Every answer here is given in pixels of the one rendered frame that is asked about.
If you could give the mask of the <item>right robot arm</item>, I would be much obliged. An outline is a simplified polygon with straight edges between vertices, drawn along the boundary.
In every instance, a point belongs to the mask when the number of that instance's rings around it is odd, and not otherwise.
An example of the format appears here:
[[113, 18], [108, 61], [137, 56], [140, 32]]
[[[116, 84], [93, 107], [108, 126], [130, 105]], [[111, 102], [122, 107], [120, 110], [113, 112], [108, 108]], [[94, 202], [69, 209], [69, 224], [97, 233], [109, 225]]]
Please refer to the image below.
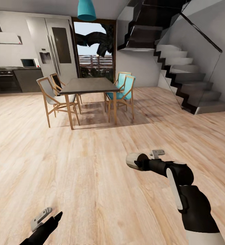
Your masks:
[[162, 161], [163, 149], [151, 150], [150, 159], [134, 160], [144, 171], [153, 171], [168, 178], [178, 211], [182, 214], [189, 245], [225, 245], [221, 232], [211, 216], [208, 198], [192, 185], [194, 175], [184, 162]]

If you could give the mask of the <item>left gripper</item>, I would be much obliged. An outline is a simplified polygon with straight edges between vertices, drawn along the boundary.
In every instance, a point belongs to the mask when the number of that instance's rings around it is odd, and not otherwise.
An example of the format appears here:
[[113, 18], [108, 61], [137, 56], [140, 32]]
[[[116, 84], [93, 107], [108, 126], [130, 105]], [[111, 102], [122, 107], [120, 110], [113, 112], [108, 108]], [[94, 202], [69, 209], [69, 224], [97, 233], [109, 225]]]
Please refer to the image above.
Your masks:
[[[61, 211], [55, 217], [48, 219], [42, 226], [40, 226], [32, 235], [37, 234], [41, 237], [42, 245], [48, 239], [49, 235], [57, 228], [58, 222], [62, 217], [63, 212]], [[31, 235], [31, 236], [32, 236]]]

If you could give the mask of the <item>pillar candle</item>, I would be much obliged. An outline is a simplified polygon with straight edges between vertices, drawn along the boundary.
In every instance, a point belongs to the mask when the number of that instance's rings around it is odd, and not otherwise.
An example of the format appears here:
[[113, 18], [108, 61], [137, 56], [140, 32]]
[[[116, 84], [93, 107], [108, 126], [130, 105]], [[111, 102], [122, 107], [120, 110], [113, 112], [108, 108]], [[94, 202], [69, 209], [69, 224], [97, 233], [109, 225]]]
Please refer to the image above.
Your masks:
[[133, 169], [139, 170], [139, 171], [143, 171], [142, 167], [138, 167], [135, 163], [134, 160], [136, 161], [141, 161], [144, 159], [149, 159], [148, 156], [144, 153], [138, 153], [138, 152], [130, 152], [127, 156], [126, 156], [126, 164]]

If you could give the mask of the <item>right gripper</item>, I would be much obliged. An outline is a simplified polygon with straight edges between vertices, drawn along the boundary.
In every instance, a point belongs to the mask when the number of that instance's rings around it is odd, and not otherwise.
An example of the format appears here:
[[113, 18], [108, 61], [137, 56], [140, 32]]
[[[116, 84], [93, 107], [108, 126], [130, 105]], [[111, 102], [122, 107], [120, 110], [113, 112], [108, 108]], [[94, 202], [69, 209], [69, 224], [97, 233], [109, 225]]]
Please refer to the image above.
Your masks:
[[142, 169], [144, 171], [153, 171], [155, 173], [158, 173], [160, 175], [160, 173], [158, 172], [157, 170], [157, 166], [158, 164], [162, 161], [162, 159], [144, 159], [144, 160], [141, 160], [141, 161], [136, 161], [134, 160], [134, 163], [138, 166], [138, 167], [142, 167]]

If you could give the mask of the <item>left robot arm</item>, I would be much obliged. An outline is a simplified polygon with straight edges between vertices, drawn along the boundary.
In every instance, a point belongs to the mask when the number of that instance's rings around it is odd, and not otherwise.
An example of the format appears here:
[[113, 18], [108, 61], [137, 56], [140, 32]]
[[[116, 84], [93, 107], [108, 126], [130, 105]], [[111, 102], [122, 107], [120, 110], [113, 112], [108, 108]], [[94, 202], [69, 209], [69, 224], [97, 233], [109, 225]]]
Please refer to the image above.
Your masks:
[[26, 238], [20, 245], [43, 245], [49, 235], [57, 228], [63, 212], [61, 211], [55, 217], [51, 217], [45, 223], [41, 222], [47, 215], [53, 211], [52, 207], [44, 209], [31, 221], [31, 230], [33, 234]]

